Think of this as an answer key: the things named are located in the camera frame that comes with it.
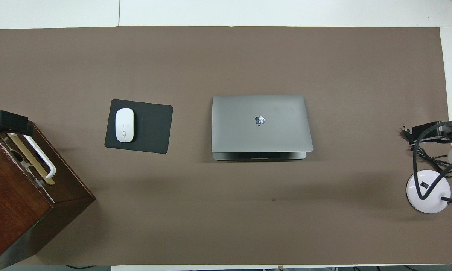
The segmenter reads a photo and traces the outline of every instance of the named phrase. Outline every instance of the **wooden cabinet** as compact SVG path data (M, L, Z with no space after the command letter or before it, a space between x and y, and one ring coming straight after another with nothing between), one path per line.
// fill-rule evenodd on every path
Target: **wooden cabinet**
M44 181L38 169L49 167L22 135L16 136L21 146L12 135L0 134L0 269L37 253L95 200L31 124L33 140L56 167L55 184ZM36 159L35 165L27 155Z

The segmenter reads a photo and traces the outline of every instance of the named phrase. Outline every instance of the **laptop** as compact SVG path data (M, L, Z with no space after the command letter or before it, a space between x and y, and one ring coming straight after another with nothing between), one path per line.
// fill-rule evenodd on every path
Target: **laptop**
M214 96L215 160L303 159L313 151L301 95Z

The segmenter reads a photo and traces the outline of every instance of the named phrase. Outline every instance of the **brown tabletop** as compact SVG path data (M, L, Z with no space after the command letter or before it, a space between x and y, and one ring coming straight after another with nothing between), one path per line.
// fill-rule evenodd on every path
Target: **brown tabletop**
M240 94L302 94L314 152L214 161L212 96ZM106 148L112 99L172 105L169 152ZM97 197L25 264L452 263L452 205L410 206L399 136L447 120L439 29L0 30L0 109Z

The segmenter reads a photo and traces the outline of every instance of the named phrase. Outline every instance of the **white computer mouse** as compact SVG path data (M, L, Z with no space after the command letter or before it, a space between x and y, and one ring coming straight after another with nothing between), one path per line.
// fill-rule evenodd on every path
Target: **white computer mouse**
M134 111L132 109L117 110L116 138L120 142L131 142L134 139Z

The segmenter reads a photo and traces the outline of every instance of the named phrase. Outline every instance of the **white round base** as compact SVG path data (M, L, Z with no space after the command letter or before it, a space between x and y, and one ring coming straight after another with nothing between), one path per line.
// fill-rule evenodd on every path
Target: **white round base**
M425 183L428 185L432 185L436 177L440 175L438 172L434 170L420 170L418 171L418 183ZM428 187L423 187L420 185L420 191L422 195L425 194ZM435 186L430 195L422 201L417 194L417 189L415 187L415 177L412 175L406 184L406 196L408 197L408 201L410 201L411 205L420 212L427 214L435 214L439 211L442 211L446 207L446 201L441 200L441 197L450 197L451 190L448 185L447 180L442 177L438 184Z

